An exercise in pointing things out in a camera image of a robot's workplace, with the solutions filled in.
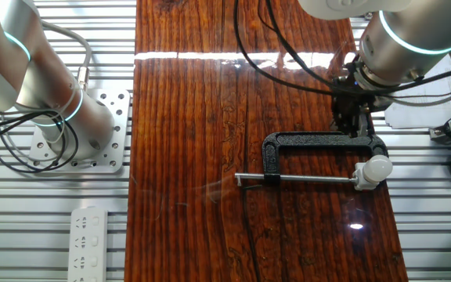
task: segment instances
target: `power strip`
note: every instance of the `power strip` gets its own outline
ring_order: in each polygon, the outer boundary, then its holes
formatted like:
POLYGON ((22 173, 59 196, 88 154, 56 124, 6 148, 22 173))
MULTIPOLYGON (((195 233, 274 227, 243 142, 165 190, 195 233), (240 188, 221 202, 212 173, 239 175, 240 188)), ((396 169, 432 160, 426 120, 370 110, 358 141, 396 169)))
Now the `power strip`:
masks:
POLYGON ((105 282, 107 211, 79 208, 70 215, 67 282, 105 282))

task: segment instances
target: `wooden board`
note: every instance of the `wooden board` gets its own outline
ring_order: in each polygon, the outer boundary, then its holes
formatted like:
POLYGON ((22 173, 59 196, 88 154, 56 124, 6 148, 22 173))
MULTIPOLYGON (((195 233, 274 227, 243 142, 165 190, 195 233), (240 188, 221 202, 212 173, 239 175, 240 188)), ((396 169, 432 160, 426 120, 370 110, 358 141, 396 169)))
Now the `wooden board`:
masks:
MULTIPOLYGON (((125 281, 407 280, 386 187, 236 185, 235 172, 262 172, 269 133, 327 131, 332 117, 330 97, 254 72, 237 48, 233 4, 137 1, 125 281)), ((296 0, 273 5, 287 40, 320 74, 354 51, 347 20, 311 18, 296 0)), ((240 1, 239 17, 263 70, 323 89, 280 51, 257 2, 240 1)), ((282 172, 350 176, 366 157, 288 151, 282 172)))

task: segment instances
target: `metal bracket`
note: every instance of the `metal bracket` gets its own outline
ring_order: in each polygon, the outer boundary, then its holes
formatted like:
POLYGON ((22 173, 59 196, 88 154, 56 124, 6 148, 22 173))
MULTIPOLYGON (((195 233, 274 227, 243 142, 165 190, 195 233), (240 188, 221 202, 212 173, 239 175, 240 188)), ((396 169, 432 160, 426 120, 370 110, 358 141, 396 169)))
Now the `metal bracket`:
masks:
POLYGON ((267 136, 262 144, 264 161, 264 179, 271 183, 279 183, 280 149, 368 149, 372 156, 388 156, 384 141, 376 135, 350 138, 340 132, 275 132, 267 136))
MULTIPOLYGON (((128 110, 130 107, 130 93, 126 90, 106 90, 89 89, 88 95, 95 100, 102 102, 112 113, 114 118, 114 132, 109 145, 98 152, 97 155, 81 160, 72 161, 55 171, 43 172, 46 174, 114 174, 123 168, 124 142, 126 140, 128 110)), ((36 127, 32 138, 31 152, 32 158, 42 159, 56 156, 49 148, 41 129, 36 127)), ((34 164, 38 168, 44 168, 51 164, 51 161, 34 164)))

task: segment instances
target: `wood grain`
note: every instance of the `wood grain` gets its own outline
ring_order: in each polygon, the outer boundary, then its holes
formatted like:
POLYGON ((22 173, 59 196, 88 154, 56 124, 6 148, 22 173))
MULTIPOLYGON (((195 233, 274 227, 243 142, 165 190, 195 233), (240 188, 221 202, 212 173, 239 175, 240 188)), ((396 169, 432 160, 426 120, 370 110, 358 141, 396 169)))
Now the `wood grain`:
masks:
MULTIPOLYGON (((321 75, 354 51, 347 20, 311 18, 296 0, 273 5, 321 75)), ((265 71, 323 89, 280 51, 257 2, 240 1, 239 17, 265 71)), ((255 73, 233 31, 233 1, 137 1, 125 281, 407 280, 386 187, 236 186, 235 172, 262 172, 269 133, 328 131, 332 117, 329 97, 255 73)), ((367 157, 287 151, 282 172, 350 176, 367 157)))

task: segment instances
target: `clamp handle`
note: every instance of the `clamp handle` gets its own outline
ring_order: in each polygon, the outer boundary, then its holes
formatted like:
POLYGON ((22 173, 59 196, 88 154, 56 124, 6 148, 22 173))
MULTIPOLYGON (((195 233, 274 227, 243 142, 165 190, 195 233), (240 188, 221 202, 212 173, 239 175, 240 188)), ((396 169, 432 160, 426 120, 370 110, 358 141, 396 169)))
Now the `clamp handle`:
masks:
POLYGON ((389 157, 384 141, 376 135, 350 138, 340 132, 274 132, 262 144, 264 179, 268 182, 280 182, 281 148, 368 149, 372 156, 389 157))

